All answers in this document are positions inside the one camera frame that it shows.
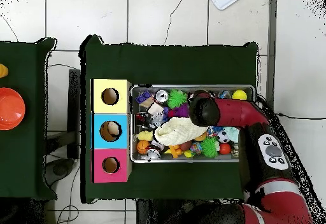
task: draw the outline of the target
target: green table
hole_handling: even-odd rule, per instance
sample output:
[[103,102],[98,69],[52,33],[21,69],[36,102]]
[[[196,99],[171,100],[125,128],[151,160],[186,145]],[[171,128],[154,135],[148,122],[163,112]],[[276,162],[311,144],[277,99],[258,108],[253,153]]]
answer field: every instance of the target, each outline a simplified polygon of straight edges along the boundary
[[37,43],[0,42],[0,63],[9,75],[0,78],[0,87],[16,90],[26,111],[21,124],[0,130],[0,197],[55,199],[43,181],[46,140],[45,64],[55,40]]
[[90,79],[127,79],[132,84],[256,85],[255,43],[245,46],[104,45],[89,36],[81,57],[81,199],[242,198],[238,163],[133,164],[126,183],[90,180]]

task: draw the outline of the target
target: yellow box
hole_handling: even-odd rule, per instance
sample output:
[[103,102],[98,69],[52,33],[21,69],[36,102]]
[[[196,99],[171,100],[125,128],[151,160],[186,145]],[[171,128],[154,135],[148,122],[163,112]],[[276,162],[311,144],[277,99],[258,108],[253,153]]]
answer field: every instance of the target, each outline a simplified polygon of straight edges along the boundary
[[127,114],[130,86],[127,80],[94,79],[94,113]]

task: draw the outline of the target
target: red robot arm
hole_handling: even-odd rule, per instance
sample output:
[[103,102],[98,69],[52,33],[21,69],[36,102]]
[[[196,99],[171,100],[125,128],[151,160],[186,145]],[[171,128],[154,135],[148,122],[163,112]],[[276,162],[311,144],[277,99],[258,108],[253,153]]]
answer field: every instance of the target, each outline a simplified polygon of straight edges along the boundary
[[198,126],[241,129],[239,161],[248,170],[241,175],[245,203],[237,205],[238,213],[244,214],[243,224],[313,224],[288,158],[254,103],[217,99],[200,90],[189,104],[189,117]]

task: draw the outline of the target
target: red bowl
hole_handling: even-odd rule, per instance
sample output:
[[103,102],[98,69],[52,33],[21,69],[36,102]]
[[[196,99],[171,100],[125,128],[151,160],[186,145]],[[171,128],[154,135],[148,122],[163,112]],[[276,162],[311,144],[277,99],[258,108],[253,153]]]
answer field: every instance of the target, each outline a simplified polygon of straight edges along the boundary
[[14,89],[0,87],[0,130],[15,128],[24,118],[25,103]]

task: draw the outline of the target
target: white cloth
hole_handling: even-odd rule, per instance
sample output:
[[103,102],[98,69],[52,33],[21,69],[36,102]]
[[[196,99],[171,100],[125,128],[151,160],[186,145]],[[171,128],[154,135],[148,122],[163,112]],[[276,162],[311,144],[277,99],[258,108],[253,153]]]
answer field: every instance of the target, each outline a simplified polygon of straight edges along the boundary
[[156,140],[165,146],[183,144],[207,131],[208,127],[198,127],[189,117],[172,117],[168,122],[158,127],[155,132]]

